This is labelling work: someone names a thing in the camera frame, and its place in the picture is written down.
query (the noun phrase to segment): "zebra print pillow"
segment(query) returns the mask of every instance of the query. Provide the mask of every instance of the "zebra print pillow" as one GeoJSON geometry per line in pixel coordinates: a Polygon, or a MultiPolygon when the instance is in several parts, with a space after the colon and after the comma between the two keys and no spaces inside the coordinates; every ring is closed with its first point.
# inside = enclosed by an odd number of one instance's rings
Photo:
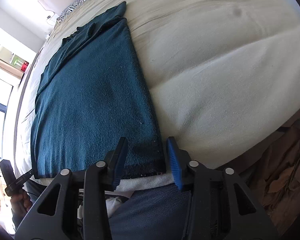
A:
{"type": "Polygon", "coordinates": [[[70,4],[60,15],[59,22],[62,22],[74,9],[83,4],[86,0],[77,0],[74,3],[70,4]]]}

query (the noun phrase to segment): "bed sheet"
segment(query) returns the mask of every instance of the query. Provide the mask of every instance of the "bed sheet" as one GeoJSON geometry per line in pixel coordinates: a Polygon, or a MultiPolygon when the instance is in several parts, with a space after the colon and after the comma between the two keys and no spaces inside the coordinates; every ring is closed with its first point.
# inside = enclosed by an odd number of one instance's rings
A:
{"type": "MultiPolygon", "coordinates": [[[[216,168],[300,108],[300,15],[284,0],[88,0],[55,27],[32,70],[18,123],[21,173],[31,167],[34,99],[45,66],[77,26],[122,1],[163,141],[174,136],[193,159],[216,168]]],[[[167,173],[122,180],[118,189],[171,182],[167,173]]]]}

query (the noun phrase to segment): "person's hand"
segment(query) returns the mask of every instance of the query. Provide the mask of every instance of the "person's hand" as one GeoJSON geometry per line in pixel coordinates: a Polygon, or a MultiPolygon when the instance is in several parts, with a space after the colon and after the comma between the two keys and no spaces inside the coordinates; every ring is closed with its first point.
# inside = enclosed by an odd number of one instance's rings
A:
{"type": "Polygon", "coordinates": [[[32,202],[30,200],[29,195],[24,189],[20,191],[20,194],[14,195],[10,199],[13,212],[18,214],[19,216],[21,216],[24,213],[24,211],[22,211],[20,206],[18,205],[18,201],[22,199],[23,199],[23,205],[25,206],[28,212],[29,209],[32,207],[32,202]]]}

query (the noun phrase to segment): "blue towel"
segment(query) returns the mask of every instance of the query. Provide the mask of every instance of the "blue towel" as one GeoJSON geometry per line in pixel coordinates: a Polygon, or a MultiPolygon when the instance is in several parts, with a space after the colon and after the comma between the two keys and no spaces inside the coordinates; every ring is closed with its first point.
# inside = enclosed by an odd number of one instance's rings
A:
{"type": "Polygon", "coordinates": [[[125,136],[123,178],[165,172],[162,141],[122,2],[70,37],[41,75],[31,128],[36,178],[79,171],[102,160],[125,136]]]}

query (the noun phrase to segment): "mattress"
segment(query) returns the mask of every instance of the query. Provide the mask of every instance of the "mattress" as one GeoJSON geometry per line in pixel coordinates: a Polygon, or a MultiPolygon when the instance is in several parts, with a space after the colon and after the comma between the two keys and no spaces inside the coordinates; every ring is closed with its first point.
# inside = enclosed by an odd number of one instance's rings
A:
{"type": "MultiPolygon", "coordinates": [[[[45,66],[77,26],[122,1],[162,140],[174,136],[192,159],[223,165],[300,108],[300,15],[284,0],[88,0],[55,26],[31,72],[15,154],[22,174],[31,168],[30,129],[45,66]]],[[[171,182],[167,173],[122,180],[118,189],[171,182]]]]}

